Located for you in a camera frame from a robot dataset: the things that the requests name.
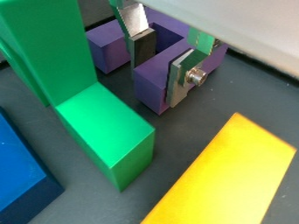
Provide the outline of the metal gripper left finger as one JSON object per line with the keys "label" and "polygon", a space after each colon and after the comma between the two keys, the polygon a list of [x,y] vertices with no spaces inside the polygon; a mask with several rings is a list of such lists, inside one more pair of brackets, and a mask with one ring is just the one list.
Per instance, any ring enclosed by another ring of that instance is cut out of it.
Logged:
{"label": "metal gripper left finger", "polygon": [[146,7],[135,0],[109,0],[126,38],[131,74],[155,56],[157,31],[150,27]]}

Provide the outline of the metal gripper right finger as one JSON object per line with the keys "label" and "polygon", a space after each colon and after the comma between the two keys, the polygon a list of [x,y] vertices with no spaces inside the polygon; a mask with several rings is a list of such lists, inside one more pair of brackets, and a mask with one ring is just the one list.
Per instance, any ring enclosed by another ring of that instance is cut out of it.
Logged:
{"label": "metal gripper right finger", "polygon": [[203,61],[211,56],[215,38],[195,28],[190,28],[189,49],[171,63],[166,102],[174,108],[185,99],[193,85],[201,86],[207,79],[202,69]]}

